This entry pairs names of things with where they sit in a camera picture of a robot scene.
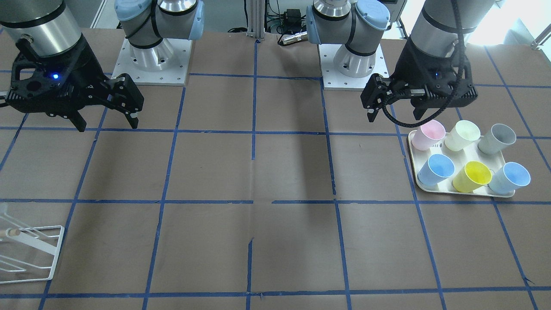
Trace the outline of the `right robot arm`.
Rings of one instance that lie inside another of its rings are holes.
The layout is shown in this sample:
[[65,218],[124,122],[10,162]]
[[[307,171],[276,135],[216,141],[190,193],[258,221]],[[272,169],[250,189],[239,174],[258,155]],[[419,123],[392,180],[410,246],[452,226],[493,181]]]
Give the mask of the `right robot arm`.
[[[132,59],[158,71],[173,58],[170,39],[198,40],[204,29],[201,0],[117,0],[115,12]],[[4,103],[22,113],[68,119],[83,132],[85,106],[124,114],[132,129],[144,97],[128,73],[108,78],[63,0],[3,0],[1,25],[19,53]]]

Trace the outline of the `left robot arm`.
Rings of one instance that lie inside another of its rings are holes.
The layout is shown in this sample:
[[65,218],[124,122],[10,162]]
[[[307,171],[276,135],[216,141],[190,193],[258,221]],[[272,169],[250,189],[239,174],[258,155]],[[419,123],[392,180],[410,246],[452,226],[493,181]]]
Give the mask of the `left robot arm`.
[[390,77],[370,68],[391,18],[382,2],[315,0],[307,8],[306,29],[311,43],[340,46],[334,61],[340,73],[369,76],[360,96],[368,121],[383,112],[394,124],[413,128],[478,98],[466,44],[493,4],[425,1]]

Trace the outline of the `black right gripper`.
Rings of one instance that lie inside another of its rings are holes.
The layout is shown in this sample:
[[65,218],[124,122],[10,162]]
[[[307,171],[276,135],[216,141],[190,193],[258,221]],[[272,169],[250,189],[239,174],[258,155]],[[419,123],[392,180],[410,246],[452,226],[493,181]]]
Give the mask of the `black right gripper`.
[[144,96],[128,73],[109,79],[85,37],[67,51],[47,57],[39,56],[25,37],[18,39],[16,47],[19,53],[2,107],[60,115],[84,132],[87,122],[79,110],[105,105],[124,114],[132,129],[138,128]]

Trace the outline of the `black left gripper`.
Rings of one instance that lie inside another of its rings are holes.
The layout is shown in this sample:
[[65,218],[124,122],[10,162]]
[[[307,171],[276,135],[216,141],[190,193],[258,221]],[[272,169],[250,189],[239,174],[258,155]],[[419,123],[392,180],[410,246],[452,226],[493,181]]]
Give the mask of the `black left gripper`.
[[431,56],[417,48],[408,40],[390,77],[373,73],[360,95],[363,108],[367,110],[369,122],[374,122],[378,112],[384,107],[383,101],[390,90],[409,88],[425,90],[424,96],[414,97],[411,104],[415,108],[413,115],[420,120],[427,109],[438,109],[446,103],[456,83],[456,69],[463,60],[463,77],[457,96],[449,108],[465,107],[478,98],[478,92],[472,81],[470,61],[466,55],[454,52],[449,58]]

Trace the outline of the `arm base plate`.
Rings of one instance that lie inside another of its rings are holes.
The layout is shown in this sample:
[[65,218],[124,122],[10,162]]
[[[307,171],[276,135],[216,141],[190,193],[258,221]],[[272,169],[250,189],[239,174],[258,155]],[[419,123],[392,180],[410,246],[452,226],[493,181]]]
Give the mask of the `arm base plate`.
[[125,39],[112,76],[127,73],[138,86],[185,86],[192,43],[163,39],[153,48],[138,49]]
[[318,45],[319,64],[321,65],[323,84],[326,90],[362,91],[373,73],[377,73],[384,78],[389,77],[381,45],[378,46],[375,53],[376,59],[374,65],[371,66],[371,71],[367,76],[358,78],[344,75],[339,72],[337,65],[334,64],[333,59],[338,53],[339,47],[338,44]]

